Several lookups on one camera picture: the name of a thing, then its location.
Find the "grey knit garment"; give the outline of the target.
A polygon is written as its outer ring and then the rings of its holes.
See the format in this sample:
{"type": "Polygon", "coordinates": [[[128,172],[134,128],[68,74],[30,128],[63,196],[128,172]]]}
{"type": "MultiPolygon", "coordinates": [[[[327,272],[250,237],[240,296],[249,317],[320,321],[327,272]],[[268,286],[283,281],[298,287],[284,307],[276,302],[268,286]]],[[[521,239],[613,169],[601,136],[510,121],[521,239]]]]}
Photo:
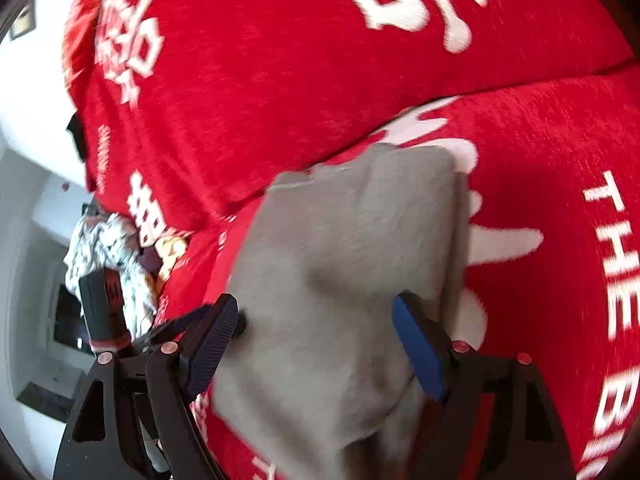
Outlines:
{"type": "Polygon", "coordinates": [[[393,479],[424,402],[392,321],[457,296],[464,177],[439,146],[375,144],[267,188],[229,284],[245,333],[215,376],[217,414],[288,479],[393,479]]]}

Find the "light blue patterned cloth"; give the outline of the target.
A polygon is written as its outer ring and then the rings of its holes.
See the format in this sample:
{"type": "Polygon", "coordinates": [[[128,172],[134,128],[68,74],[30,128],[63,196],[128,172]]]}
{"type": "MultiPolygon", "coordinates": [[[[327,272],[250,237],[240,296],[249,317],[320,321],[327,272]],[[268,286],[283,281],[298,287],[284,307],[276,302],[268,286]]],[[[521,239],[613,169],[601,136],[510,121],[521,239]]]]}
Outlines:
{"type": "Polygon", "coordinates": [[[138,238],[134,224],[120,214],[84,214],[63,259],[67,266],[65,286],[81,305],[81,278],[104,266],[119,272],[124,293],[122,312],[134,339],[152,328],[157,312],[154,281],[139,260],[138,238]]]}

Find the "framed wall picture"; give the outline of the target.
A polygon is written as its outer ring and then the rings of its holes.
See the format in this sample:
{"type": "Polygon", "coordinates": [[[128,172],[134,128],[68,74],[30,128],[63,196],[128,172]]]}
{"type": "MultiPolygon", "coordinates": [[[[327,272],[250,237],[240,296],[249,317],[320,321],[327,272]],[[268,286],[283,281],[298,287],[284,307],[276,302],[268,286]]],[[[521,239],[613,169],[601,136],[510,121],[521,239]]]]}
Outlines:
{"type": "Polygon", "coordinates": [[[11,25],[9,36],[13,41],[29,34],[36,28],[36,5],[35,0],[28,0],[11,25]]]}

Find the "red wedding blanket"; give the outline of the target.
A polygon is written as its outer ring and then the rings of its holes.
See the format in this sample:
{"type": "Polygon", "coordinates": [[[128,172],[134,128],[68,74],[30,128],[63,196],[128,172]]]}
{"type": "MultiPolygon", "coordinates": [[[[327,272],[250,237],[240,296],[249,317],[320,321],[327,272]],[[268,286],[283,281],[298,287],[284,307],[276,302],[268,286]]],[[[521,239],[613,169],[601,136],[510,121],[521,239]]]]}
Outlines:
{"type": "MultiPolygon", "coordinates": [[[[639,63],[599,0],[74,0],[63,74],[87,186],[140,243],[188,242],[157,321],[231,294],[280,174],[375,144],[464,177],[464,265],[437,322],[529,356],[572,479],[620,476],[639,419],[639,63]]],[[[232,479],[287,479],[192,408],[232,479]]]]}

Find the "black object on bed edge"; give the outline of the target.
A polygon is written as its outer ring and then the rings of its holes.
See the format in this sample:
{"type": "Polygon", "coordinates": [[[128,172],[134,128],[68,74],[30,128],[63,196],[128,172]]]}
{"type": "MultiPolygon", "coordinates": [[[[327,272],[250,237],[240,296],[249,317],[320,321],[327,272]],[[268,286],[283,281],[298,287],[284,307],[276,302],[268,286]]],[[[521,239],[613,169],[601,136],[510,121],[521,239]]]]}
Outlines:
{"type": "Polygon", "coordinates": [[[84,125],[75,112],[66,126],[66,130],[72,135],[78,158],[85,162],[87,160],[87,144],[84,125]]]}

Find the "dark purple small garment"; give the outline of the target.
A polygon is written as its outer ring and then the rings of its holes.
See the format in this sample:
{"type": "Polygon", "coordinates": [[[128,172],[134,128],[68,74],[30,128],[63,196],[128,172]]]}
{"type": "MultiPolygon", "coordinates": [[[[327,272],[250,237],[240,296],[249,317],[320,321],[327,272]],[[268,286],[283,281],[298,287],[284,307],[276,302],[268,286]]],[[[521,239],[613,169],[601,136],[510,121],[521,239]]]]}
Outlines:
{"type": "Polygon", "coordinates": [[[154,247],[142,248],[139,261],[149,274],[157,274],[163,265],[162,258],[160,258],[154,247]]]}

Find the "yellow small garment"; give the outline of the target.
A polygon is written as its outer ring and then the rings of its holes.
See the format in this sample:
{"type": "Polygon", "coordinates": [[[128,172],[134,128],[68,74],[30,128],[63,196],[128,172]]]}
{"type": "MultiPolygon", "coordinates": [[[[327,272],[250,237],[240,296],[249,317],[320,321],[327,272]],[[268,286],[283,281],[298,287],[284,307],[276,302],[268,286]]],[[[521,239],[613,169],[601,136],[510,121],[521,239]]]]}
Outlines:
{"type": "Polygon", "coordinates": [[[157,277],[164,282],[170,277],[178,260],[186,253],[188,242],[181,236],[164,236],[155,243],[155,249],[162,260],[157,277]]]}

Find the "dark tv screen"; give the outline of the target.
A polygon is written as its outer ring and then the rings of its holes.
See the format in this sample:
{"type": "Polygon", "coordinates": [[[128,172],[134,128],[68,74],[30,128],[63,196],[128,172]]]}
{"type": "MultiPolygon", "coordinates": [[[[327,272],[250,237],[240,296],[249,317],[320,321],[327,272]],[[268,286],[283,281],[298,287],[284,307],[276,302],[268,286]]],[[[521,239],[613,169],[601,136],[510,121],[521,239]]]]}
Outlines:
{"type": "Polygon", "coordinates": [[[56,298],[53,339],[82,353],[92,353],[80,302],[63,284],[58,288],[56,298]]]}

